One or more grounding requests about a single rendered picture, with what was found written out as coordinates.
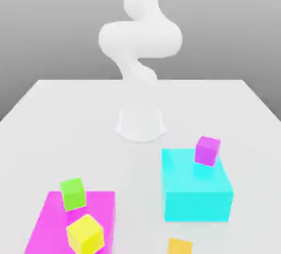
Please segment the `small purple cube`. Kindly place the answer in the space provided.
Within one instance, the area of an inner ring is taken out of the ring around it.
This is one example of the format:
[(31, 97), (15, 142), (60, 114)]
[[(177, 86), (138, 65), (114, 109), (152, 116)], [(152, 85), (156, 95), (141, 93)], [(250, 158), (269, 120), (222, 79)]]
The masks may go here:
[(213, 167), (218, 157), (220, 144), (219, 139), (201, 136), (195, 148), (195, 162)]

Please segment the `small green cube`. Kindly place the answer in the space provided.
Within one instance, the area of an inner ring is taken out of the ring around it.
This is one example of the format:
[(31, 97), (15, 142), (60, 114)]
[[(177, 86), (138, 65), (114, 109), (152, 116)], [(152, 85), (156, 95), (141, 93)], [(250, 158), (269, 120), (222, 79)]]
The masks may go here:
[(86, 206), (85, 190), (81, 178), (60, 182), (65, 211), (72, 211)]

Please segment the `small yellow cube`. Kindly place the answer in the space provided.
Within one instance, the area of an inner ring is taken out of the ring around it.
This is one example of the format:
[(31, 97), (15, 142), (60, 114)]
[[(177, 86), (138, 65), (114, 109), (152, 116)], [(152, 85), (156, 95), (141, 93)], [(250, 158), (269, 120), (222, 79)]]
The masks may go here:
[(104, 229), (89, 214), (66, 227), (69, 246), (75, 254), (96, 254), (104, 245)]

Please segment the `small orange cube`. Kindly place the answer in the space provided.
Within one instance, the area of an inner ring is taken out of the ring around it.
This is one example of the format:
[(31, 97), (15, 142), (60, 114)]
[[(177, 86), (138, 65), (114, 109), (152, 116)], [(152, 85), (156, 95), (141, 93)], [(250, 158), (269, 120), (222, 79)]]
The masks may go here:
[(193, 244), (178, 238), (170, 238), (167, 254), (192, 254)]

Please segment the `large cyan box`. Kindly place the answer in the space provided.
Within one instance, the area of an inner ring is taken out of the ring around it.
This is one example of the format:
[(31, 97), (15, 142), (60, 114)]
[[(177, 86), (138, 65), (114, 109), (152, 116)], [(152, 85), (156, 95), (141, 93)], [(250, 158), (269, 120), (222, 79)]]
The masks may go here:
[(161, 192), (166, 222), (227, 222), (234, 191), (221, 159), (195, 162), (194, 149), (161, 150)]

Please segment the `large magenta box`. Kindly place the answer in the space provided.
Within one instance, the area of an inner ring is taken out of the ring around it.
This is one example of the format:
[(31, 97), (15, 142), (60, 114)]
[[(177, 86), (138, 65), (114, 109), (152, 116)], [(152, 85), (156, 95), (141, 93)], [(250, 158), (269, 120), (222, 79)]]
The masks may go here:
[(61, 192), (50, 191), (24, 254), (75, 254), (68, 244), (66, 227), (87, 214), (104, 229), (105, 246), (97, 254), (112, 254), (116, 214), (114, 191), (87, 191), (86, 206), (68, 212)]

